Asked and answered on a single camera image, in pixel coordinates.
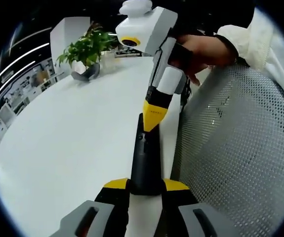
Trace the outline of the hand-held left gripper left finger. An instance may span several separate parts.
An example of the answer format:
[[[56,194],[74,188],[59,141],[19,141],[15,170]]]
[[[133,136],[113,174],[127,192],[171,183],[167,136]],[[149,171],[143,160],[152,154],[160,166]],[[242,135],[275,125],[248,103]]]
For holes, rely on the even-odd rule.
[[[106,183],[94,201],[87,200],[63,217],[53,237],[123,237],[128,225],[129,179]]]

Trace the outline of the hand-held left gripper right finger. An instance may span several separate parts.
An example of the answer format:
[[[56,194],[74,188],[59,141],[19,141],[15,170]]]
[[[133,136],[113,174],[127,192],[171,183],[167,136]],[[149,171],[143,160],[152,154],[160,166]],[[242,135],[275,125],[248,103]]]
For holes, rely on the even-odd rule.
[[[234,223],[211,205],[199,202],[180,181],[158,181],[169,237],[237,237]]]

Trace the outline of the person's right hand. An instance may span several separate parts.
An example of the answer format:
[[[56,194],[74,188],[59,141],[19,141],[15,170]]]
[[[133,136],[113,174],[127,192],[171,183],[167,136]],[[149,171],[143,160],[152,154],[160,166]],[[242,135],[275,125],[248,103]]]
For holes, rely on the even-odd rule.
[[[185,75],[196,86],[200,85],[197,73],[209,66],[232,65],[238,58],[238,52],[232,43],[219,35],[213,37],[182,35],[177,38],[177,42],[191,54],[185,59],[172,61],[171,64],[182,67]]]

